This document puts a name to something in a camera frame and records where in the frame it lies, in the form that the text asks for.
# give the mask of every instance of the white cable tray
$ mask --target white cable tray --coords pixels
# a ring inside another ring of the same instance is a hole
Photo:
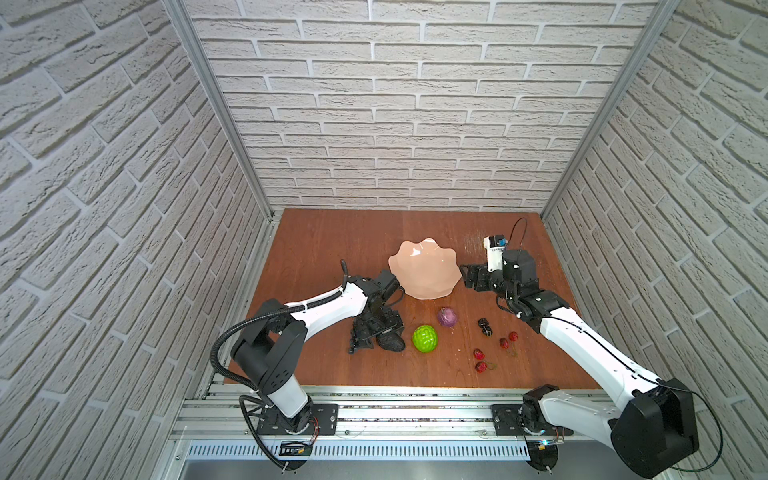
[[[264,439],[277,455],[285,440]],[[522,440],[409,441],[409,440],[325,440],[314,445],[310,457],[280,457],[284,460],[427,460],[427,461],[515,461],[529,460]],[[253,440],[193,440],[187,460],[264,460]]]

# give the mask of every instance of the brown wooden tabletop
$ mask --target brown wooden tabletop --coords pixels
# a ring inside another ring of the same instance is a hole
[[[270,298],[299,301],[340,285],[340,259],[346,260],[350,275],[376,277],[380,270],[389,269],[389,257],[404,240],[418,243],[431,237],[439,246],[454,249],[459,264],[484,263],[483,237],[503,234],[509,238],[520,217],[528,218],[523,247],[536,259],[541,288],[555,291],[573,306],[568,281],[537,214],[293,209],[283,214],[248,314]],[[518,244],[523,223],[511,239],[512,246]],[[499,310],[494,299],[493,293],[465,288],[461,280],[451,295],[437,300],[406,296],[395,307],[406,326],[402,334],[406,350],[401,353],[376,345],[348,354],[353,320],[342,320],[304,345],[296,377],[303,385],[528,389],[551,383],[563,389],[599,388],[565,352]],[[458,314],[454,328],[437,321],[444,306]],[[483,335],[478,327],[481,317],[491,323],[492,336]],[[437,349],[431,353],[420,353],[411,343],[413,331],[425,323],[438,333]],[[519,335],[516,357],[498,344],[513,330]],[[475,348],[498,368],[477,373]],[[243,374],[234,362],[230,369]]]

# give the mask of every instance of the red onion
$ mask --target red onion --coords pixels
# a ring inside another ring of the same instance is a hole
[[[453,311],[453,308],[444,307],[438,312],[437,320],[440,322],[440,325],[450,328],[458,322],[458,315]]]

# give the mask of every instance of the scalloped bowl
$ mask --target scalloped bowl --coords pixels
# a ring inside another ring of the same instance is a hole
[[[389,258],[389,269],[413,298],[433,300],[450,295],[462,278],[456,266],[456,252],[441,248],[432,238],[421,243],[405,241]]]

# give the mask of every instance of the green custard apple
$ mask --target green custard apple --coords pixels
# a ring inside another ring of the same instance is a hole
[[[430,325],[422,325],[411,337],[413,346],[422,353],[429,353],[437,348],[437,332]]]

